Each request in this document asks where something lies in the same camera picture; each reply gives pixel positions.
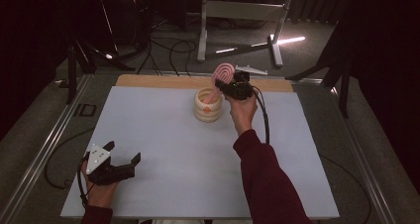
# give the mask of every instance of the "maroon sleeve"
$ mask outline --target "maroon sleeve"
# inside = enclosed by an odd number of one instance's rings
[[[96,206],[86,206],[81,224],[109,224],[112,218],[112,209]]]
[[[249,130],[238,138],[234,149],[241,158],[242,181],[254,224],[312,224],[272,146],[262,144],[256,131]]]

